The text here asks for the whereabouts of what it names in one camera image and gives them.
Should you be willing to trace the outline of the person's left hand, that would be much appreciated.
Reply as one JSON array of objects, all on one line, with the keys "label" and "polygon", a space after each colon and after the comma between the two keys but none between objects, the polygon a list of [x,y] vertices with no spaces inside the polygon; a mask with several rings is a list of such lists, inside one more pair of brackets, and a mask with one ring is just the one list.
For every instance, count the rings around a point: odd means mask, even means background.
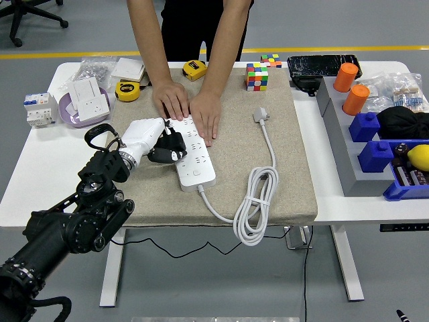
[{"label": "person's left hand", "polygon": [[206,147],[217,138],[221,112],[221,97],[210,91],[201,91],[190,100],[190,114]]}]

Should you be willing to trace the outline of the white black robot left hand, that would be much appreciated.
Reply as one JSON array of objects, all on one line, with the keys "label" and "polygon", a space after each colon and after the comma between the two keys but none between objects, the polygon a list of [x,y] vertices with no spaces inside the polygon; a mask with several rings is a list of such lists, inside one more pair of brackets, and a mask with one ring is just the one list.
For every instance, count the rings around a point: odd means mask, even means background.
[{"label": "white black robot left hand", "polygon": [[151,162],[173,164],[187,155],[182,134],[161,117],[132,121],[122,142],[119,153],[130,170],[140,165],[143,156]]}]

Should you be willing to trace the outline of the person's right hand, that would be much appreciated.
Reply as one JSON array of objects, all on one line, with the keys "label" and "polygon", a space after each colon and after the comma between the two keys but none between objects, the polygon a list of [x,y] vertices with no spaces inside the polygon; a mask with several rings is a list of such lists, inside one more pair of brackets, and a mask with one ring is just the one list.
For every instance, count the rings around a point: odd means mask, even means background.
[{"label": "person's right hand", "polygon": [[188,93],[181,84],[163,80],[152,87],[154,104],[161,117],[182,121],[189,116]]}]

